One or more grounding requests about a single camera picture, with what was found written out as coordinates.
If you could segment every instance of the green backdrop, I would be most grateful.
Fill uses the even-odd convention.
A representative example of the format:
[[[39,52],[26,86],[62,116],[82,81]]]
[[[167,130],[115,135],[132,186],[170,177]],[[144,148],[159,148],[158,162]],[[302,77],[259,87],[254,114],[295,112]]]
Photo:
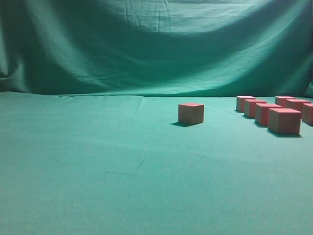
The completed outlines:
[[[311,0],[1,0],[0,91],[313,97]]]

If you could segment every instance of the block side face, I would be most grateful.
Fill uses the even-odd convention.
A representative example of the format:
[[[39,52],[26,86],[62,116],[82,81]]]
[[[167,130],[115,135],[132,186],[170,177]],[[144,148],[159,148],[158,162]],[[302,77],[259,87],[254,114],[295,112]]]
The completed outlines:
[[[204,122],[204,105],[193,107],[191,124],[193,125],[202,122]]]
[[[278,112],[269,109],[268,110],[268,129],[273,132],[278,132],[278,121],[279,121]]]
[[[178,106],[178,122],[185,123],[185,124],[192,124],[192,108],[179,105]]]
[[[277,132],[279,134],[300,134],[300,124],[300,113],[280,113]]]
[[[248,111],[246,112],[246,105],[245,105],[245,115],[249,118],[255,118],[255,111],[256,111],[256,105],[259,103],[266,103],[266,101],[263,100],[247,100],[247,106]]]
[[[268,125],[268,112],[269,108],[265,107],[262,111],[262,125],[267,126]]]
[[[249,109],[250,109],[250,103],[246,100],[245,101],[245,106],[244,106],[244,114],[245,116],[249,116]]]
[[[238,112],[243,113],[245,111],[245,100],[247,100],[247,99],[255,99],[255,97],[253,97],[253,96],[242,96],[242,95],[237,96],[236,110]]]
[[[256,103],[250,103],[249,106],[249,118],[255,118],[255,109],[256,109]]]
[[[255,121],[260,124],[260,125],[263,125],[262,123],[262,111],[263,111],[263,107],[262,106],[259,106],[257,105],[256,106],[256,109],[255,109]]]
[[[286,105],[284,108],[288,108],[288,109],[293,109],[294,107],[294,102],[292,102],[291,100],[286,100]]]
[[[308,125],[313,125],[313,106],[303,106],[302,120]]]
[[[244,103],[243,99],[237,97],[237,105],[236,105],[236,110],[238,112],[243,112],[244,111]]]

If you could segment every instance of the green tablecloth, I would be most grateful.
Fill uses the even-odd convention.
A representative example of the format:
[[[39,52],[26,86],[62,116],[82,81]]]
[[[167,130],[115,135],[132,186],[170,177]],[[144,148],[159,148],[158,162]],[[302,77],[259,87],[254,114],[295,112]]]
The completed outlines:
[[[204,123],[175,124],[187,101]],[[0,234],[313,234],[313,127],[280,137],[235,106],[0,93]]]

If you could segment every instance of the wooden block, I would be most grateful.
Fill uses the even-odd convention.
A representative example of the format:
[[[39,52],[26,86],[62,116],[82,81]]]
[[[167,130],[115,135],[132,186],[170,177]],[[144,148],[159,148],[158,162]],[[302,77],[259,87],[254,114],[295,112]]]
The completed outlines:
[[[274,108],[268,112],[268,129],[278,134],[300,134],[301,112],[289,108]]]
[[[244,96],[244,95],[238,95],[237,96],[236,110],[238,112],[243,113],[245,111],[245,100],[246,99],[255,99],[255,97],[253,97],[253,96]]]
[[[203,122],[204,104],[183,103],[178,105],[178,122],[193,125]]]
[[[297,99],[297,98],[293,96],[276,96],[275,104],[278,104],[283,108],[287,108],[287,99]]]
[[[264,104],[264,103],[256,104],[255,121],[258,124],[262,126],[268,125],[268,111],[270,108],[281,108],[281,106],[278,104]]]
[[[245,100],[245,116],[255,118],[256,104],[265,104],[266,101],[262,99],[246,99]]]
[[[313,104],[303,104],[302,120],[308,125],[313,126]]]
[[[303,104],[310,104],[310,103],[311,103],[310,101],[305,100],[305,99],[287,99],[287,108],[295,109],[295,110],[302,112]]]

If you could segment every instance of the red block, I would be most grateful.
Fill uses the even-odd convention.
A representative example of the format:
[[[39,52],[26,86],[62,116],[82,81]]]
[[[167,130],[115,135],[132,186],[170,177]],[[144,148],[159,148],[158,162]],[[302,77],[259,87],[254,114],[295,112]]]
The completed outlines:
[[[295,109],[302,112],[303,104],[311,104],[311,102],[305,99],[287,99],[287,108],[290,109]]]
[[[292,96],[276,96],[275,104],[282,106],[283,108],[287,108],[287,99],[297,99]]]
[[[303,104],[302,120],[306,124],[313,126],[313,104]]]
[[[255,118],[256,104],[266,103],[265,100],[261,99],[246,99],[245,100],[245,116],[249,118]]]
[[[258,124],[262,126],[268,125],[268,111],[270,108],[281,108],[281,106],[278,104],[256,104],[255,121]]]
[[[278,134],[300,134],[301,112],[295,109],[269,109],[268,129]]]
[[[204,104],[183,103],[178,105],[178,122],[193,125],[203,122]]]
[[[245,100],[246,99],[255,99],[255,97],[253,96],[243,96],[243,95],[238,95],[237,96],[237,106],[236,106],[236,110],[238,112],[243,113],[245,110]]]

